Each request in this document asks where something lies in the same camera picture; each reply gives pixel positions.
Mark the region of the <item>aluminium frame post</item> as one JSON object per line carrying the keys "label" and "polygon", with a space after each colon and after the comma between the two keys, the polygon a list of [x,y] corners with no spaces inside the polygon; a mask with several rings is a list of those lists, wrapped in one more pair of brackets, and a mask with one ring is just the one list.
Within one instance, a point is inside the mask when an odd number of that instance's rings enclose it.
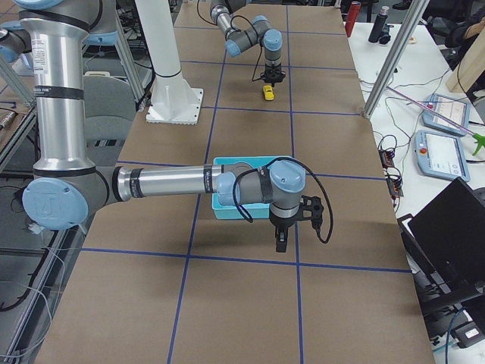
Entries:
{"label": "aluminium frame post", "polygon": [[408,44],[410,37],[415,31],[424,11],[426,10],[429,0],[412,1],[407,14],[399,28],[396,38],[391,45],[389,53],[383,63],[380,73],[377,76],[376,82],[371,90],[368,100],[365,103],[363,110],[363,117],[370,119],[377,103],[387,88],[390,77],[392,76],[403,52]]}

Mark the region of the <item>black laptop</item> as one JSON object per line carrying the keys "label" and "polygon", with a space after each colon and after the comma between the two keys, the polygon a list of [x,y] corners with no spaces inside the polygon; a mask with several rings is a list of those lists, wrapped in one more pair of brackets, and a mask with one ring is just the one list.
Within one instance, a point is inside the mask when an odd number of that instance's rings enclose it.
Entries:
{"label": "black laptop", "polygon": [[450,288],[484,279],[484,201],[463,179],[454,179],[408,227]]}

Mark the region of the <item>near teach pendant tablet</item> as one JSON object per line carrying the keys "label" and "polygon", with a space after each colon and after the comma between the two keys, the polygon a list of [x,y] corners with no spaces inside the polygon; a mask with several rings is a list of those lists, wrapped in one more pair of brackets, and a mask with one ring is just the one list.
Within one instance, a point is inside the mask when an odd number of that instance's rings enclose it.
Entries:
{"label": "near teach pendant tablet", "polygon": [[424,175],[445,180],[471,179],[459,137],[429,130],[415,134],[415,155]]}

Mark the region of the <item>teach pendant tablet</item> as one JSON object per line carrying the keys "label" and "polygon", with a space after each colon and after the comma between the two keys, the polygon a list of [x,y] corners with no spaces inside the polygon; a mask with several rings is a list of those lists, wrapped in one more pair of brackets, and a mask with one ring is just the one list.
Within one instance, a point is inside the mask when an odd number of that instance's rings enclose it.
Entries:
{"label": "teach pendant tablet", "polygon": [[[462,127],[468,127],[470,120],[471,103],[467,101],[460,101],[459,99],[452,99],[448,96],[434,93],[430,95],[427,101],[428,108],[435,112],[452,119],[455,123]],[[441,118],[432,115],[429,112],[422,114],[422,120],[425,126],[440,130],[445,133],[463,137],[465,132],[459,130],[451,124],[448,124]]]}
{"label": "teach pendant tablet", "polygon": [[459,137],[429,130],[415,134],[415,155],[424,175],[445,180],[471,179]]}

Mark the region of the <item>yellow beetle toy car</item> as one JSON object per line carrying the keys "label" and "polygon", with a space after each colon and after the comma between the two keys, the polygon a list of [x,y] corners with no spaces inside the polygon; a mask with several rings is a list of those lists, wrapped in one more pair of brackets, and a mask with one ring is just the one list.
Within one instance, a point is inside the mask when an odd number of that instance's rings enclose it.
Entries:
{"label": "yellow beetle toy car", "polygon": [[274,101],[274,88],[270,84],[263,85],[262,93],[265,101]]}

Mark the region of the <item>far teach pendant tablet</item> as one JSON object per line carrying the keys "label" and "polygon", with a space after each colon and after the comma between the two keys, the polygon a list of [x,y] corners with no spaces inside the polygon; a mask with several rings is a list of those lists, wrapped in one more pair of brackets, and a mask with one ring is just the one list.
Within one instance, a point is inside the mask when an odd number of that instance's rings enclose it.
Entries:
{"label": "far teach pendant tablet", "polygon": [[[435,112],[452,119],[455,123],[462,127],[468,127],[470,120],[471,103],[467,101],[460,101],[459,99],[452,99],[448,96],[434,93],[430,95],[427,101],[428,108]],[[463,137],[465,132],[459,130],[451,124],[448,124],[441,118],[432,115],[429,112],[422,114],[422,120],[425,126],[440,130],[445,133]]]}

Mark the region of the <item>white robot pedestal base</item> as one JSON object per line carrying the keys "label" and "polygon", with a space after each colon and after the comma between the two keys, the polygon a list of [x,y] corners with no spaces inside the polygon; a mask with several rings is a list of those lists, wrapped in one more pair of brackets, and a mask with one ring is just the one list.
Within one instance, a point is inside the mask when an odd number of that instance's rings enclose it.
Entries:
{"label": "white robot pedestal base", "polygon": [[168,2],[138,1],[136,6],[155,72],[146,120],[196,124],[204,91],[192,88],[183,76]]}

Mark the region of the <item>turquoise plastic bin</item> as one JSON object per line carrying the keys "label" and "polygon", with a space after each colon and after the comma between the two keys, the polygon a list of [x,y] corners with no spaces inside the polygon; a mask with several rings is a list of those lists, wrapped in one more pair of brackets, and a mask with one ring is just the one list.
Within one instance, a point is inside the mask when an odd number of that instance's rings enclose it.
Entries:
{"label": "turquoise plastic bin", "polygon": [[[235,164],[237,162],[245,162],[250,165],[251,168],[258,168],[262,165],[266,165],[276,156],[223,156],[223,157],[216,157],[213,158],[213,163],[215,165],[230,165]],[[275,172],[288,172],[290,164],[293,164],[293,170],[296,173],[296,176],[299,180],[302,180],[305,174],[305,169],[300,165],[296,164],[295,162],[289,161],[280,161],[273,163],[269,168],[274,169]],[[291,191],[295,192],[297,187],[303,187],[305,184],[302,181],[296,181],[294,178],[287,185]],[[218,195],[215,193],[212,195],[211,198],[211,207],[215,214],[216,219],[219,220],[241,220],[243,217],[240,213],[238,213],[235,206],[232,205],[221,205],[218,200]],[[252,204],[244,204],[243,207],[248,211],[248,213],[254,219],[268,219],[270,205],[264,203],[252,203]]]}

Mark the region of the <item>red cylinder tube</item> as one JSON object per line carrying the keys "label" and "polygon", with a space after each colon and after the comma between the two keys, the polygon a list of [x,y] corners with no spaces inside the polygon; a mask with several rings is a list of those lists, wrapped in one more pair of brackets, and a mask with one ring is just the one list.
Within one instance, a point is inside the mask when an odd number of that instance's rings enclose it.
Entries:
{"label": "red cylinder tube", "polygon": [[353,1],[349,5],[348,13],[346,16],[345,31],[346,35],[350,37],[352,35],[355,22],[361,10],[361,2]]}

